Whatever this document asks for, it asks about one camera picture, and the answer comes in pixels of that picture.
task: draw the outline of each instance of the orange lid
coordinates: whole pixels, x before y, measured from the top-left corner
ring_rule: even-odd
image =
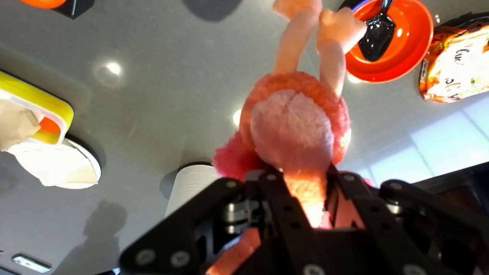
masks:
[[[21,4],[37,10],[55,10],[64,5],[66,0],[21,0]]]

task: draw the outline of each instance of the yellow object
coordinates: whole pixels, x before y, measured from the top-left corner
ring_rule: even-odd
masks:
[[[0,100],[9,100],[37,115],[41,129],[32,137],[43,144],[61,144],[73,123],[73,109],[5,72],[0,72]]]

